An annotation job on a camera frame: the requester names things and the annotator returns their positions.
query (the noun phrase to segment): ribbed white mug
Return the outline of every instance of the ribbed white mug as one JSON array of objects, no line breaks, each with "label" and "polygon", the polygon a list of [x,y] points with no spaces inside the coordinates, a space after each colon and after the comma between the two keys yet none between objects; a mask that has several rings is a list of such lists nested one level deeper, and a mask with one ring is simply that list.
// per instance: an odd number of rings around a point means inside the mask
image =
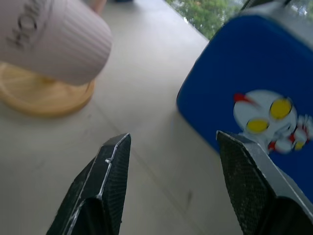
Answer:
[{"label": "ribbed white mug", "polygon": [[2,0],[0,60],[66,83],[93,80],[105,66],[112,35],[80,0]]}]

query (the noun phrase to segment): cartoon sticker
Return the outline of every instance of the cartoon sticker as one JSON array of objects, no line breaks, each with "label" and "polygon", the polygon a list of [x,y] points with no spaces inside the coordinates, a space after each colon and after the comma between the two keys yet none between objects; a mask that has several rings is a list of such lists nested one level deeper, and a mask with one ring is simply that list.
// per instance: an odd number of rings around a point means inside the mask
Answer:
[{"label": "cartoon sticker", "polygon": [[234,95],[234,117],[242,135],[267,152],[287,154],[313,139],[313,118],[298,115],[292,100],[278,93],[255,90]]}]

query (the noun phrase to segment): yellow eyes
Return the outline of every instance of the yellow eyes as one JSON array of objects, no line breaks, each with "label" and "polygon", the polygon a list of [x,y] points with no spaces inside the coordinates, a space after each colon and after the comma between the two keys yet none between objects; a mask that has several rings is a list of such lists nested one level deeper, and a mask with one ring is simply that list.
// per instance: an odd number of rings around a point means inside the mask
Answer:
[{"label": "yellow eyes", "polygon": [[287,99],[278,99],[272,103],[269,113],[274,119],[284,119],[291,111],[292,103]]},{"label": "yellow eyes", "polygon": [[255,118],[255,119],[251,119],[247,125],[246,128],[248,131],[255,133],[255,134],[259,134],[263,131],[265,131],[269,126],[269,122],[265,119],[261,119],[261,118]]}]

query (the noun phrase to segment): yellow coaster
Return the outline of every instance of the yellow coaster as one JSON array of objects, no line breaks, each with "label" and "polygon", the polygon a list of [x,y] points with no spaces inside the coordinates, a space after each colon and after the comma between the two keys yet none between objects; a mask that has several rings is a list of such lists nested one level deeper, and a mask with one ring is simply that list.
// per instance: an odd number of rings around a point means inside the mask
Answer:
[{"label": "yellow coaster", "polygon": [[28,115],[54,118],[82,109],[91,99],[94,81],[71,86],[33,72],[0,64],[0,95],[5,104]]}]

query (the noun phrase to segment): table surface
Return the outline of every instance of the table surface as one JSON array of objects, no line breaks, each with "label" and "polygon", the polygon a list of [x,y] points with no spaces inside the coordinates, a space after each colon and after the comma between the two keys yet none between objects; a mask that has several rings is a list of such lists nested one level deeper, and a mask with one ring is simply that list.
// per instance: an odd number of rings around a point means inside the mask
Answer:
[{"label": "table surface", "polygon": [[241,235],[216,152],[176,95],[207,40],[162,0],[109,2],[114,45],[82,111],[54,120],[0,104],[0,234],[42,235],[110,137],[133,143],[121,235]]}]

